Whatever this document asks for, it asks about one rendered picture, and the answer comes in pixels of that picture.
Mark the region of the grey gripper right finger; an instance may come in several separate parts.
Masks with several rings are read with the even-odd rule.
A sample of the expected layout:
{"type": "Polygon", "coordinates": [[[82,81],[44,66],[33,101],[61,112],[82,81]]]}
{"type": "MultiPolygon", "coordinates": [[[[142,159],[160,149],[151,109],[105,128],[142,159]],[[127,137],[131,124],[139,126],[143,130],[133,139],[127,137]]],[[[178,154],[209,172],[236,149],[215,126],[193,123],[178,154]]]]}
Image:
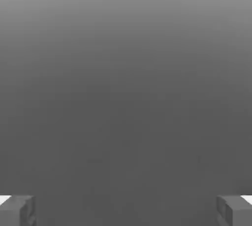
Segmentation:
{"type": "Polygon", "coordinates": [[[218,226],[252,226],[252,195],[217,196],[218,226]]]}

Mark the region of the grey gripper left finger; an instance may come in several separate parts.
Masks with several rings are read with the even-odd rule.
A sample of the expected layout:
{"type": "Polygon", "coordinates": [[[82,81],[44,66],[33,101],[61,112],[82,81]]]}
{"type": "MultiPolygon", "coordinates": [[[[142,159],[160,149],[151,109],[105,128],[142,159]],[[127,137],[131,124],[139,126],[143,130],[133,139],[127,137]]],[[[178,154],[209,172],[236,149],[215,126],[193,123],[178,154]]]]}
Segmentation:
{"type": "Polygon", "coordinates": [[[0,226],[37,226],[35,196],[0,195],[0,226]]]}

